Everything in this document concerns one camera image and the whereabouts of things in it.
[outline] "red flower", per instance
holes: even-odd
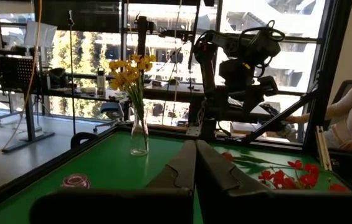
[[[293,177],[284,178],[282,183],[282,188],[288,189],[288,190],[296,189],[295,179]]]
[[[290,161],[288,161],[288,164],[289,164],[291,167],[295,168],[295,169],[301,169],[301,168],[302,168],[302,165],[303,165],[300,160],[297,160],[297,161],[295,161],[295,162],[290,162]]]
[[[263,170],[262,175],[259,176],[259,180],[271,180],[274,174],[271,174],[268,170]]]
[[[273,174],[273,183],[274,185],[278,186],[278,184],[283,184],[283,177],[285,174],[282,172],[282,170],[278,170]]]
[[[347,188],[340,184],[332,184],[330,185],[330,191],[334,192],[347,192]]]
[[[320,175],[320,169],[314,164],[306,164],[304,170],[316,179],[318,179],[318,176]]]
[[[317,178],[314,175],[305,174],[300,176],[299,182],[304,187],[315,187],[317,184]]]
[[[231,155],[231,153],[229,153],[229,152],[223,152],[222,154],[221,154],[225,159],[227,159],[228,161],[233,161],[233,158],[232,158],[232,155]]]

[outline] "bottle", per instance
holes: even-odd
[[[97,72],[97,95],[105,97],[105,70],[99,68]]]

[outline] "pink object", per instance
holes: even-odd
[[[91,187],[91,183],[84,174],[72,174],[64,179],[62,186],[89,189]]]

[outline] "green table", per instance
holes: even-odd
[[[0,203],[0,224],[28,223],[29,210],[36,199],[59,190],[63,179],[70,174],[85,174],[90,180],[92,188],[142,189],[179,152],[184,143],[182,139],[151,135],[150,153],[145,157],[136,157],[129,153],[130,134],[126,131],[104,134],[100,140],[91,147],[86,147],[86,150],[83,150],[81,154],[74,158],[68,158],[69,161],[66,164],[34,181],[25,189]],[[303,163],[317,164],[311,157],[301,154],[260,151],[222,144],[211,144],[211,146],[219,152],[228,151],[235,156],[241,152],[279,164],[287,164],[287,161],[297,159],[302,160]],[[257,178],[267,166],[269,164],[240,168],[252,177]],[[294,170],[284,169],[284,171],[288,175],[294,175]],[[317,189],[326,190],[328,188],[328,178],[339,183],[333,174],[321,172]],[[202,223],[197,196],[195,197],[194,221],[195,223]]]

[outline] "glass vase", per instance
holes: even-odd
[[[133,107],[134,123],[131,129],[131,149],[130,153],[134,156],[147,155],[150,146],[148,141],[148,126],[144,116],[143,108]]]

